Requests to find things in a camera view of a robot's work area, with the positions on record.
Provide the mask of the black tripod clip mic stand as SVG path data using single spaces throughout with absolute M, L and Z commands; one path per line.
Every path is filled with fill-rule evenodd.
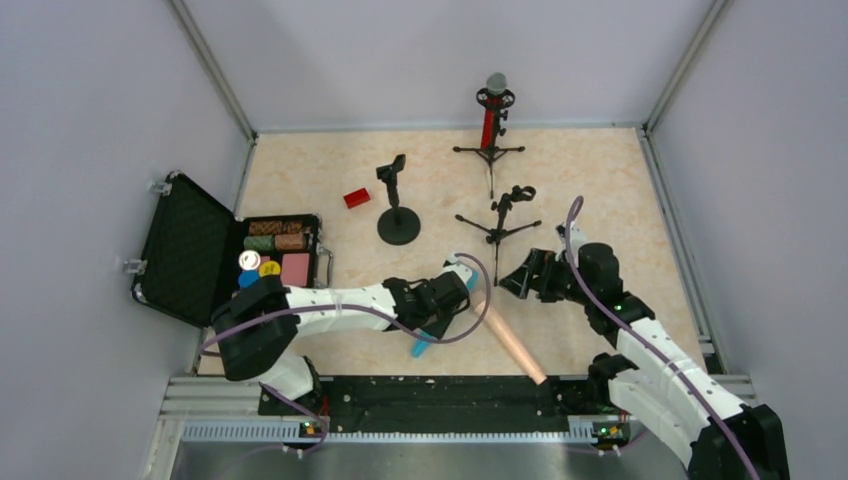
M 485 241 L 489 245 L 494 246 L 494 259 L 495 259 L 495 274 L 494 274 L 494 283 L 498 283 L 498 265 L 499 265 L 499 254 L 500 254 L 500 245 L 502 241 L 518 232 L 529 228 L 535 228 L 542 225 L 541 220 L 535 220 L 531 223 L 515 227 L 512 229 L 507 229 L 505 227 L 505 221 L 508 216 L 508 213 L 513 209 L 515 203 L 520 202 L 530 202 L 532 201 L 537 194 L 537 190 L 533 186 L 519 186 L 514 185 L 512 189 L 508 192 L 503 193 L 500 196 L 498 201 L 493 201 L 491 205 L 491 210 L 497 213 L 497 223 L 493 228 L 487 228 L 479 223 L 468 220 L 464 216 L 460 214 L 456 214 L 454 218 L 468 225 L 471 225 L 484 233 L 486 233 Z

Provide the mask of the black shock mount tripod stand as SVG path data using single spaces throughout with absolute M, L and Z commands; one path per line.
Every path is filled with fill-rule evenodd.
M 515 103 L 515 95 L 508 88 L 481 88 L 476 92 L 476 101 L 485 110 L 479 147 L 453 146 L 455 153 L 471 152 L 479 156 L 487 165 L 489 175 L 489 198 L 494 198 L 494 164 L 511 152 L 524 152 L 525 146 L 501 147 L 498 139 L 506 133 L 501 125 L 509 116 L 509 109 Z

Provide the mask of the red glitter microphone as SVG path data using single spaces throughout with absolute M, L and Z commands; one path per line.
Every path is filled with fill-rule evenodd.
M 507 86 L 506 76 L 495 72 L 487 78 L 485 87 L 477 94 L 478 103 L 485 108 L 480 144 L 483 149 L 492 147 L 496 142 L 496 121 L 499 119 L 501 97 Z

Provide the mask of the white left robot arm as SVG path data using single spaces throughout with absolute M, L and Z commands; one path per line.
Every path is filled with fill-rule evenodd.
M 294 340 L 349 330 L 440 340 L 453 317 L 467 309 L 478 278 L 462 263 L 445 265 L 431 279 L 392 277 L 349 289 L 286 286 L 266 276 L 212 314 L 208 343 L 217 346 L 227 380 L 256 380 L 296 400 L 315 390 L 318 375 L 308 358 L 289 352 Z

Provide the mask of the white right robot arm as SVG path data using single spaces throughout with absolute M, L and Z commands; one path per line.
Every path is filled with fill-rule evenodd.
M 664 330 L 653 310 L 624 287 L 604 243 L 565 252 L 534 248 L 501 287 L 518 298 L 581 305 L 591 328 L 616 350 L 588 368 L 593 394 L 636 416 L 680 460 L 691 479 L 787 479 L 782 422 L 709 376 Z

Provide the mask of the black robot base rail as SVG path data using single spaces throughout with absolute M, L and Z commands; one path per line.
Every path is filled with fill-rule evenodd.
M 261 416 L 315 413 L 339 433 L 570 433 L 589 424 L 590 439 L 628 433 L 629 412 L 601 400 L 586 376 L 337 375 L 287 405 L 260 389 Z

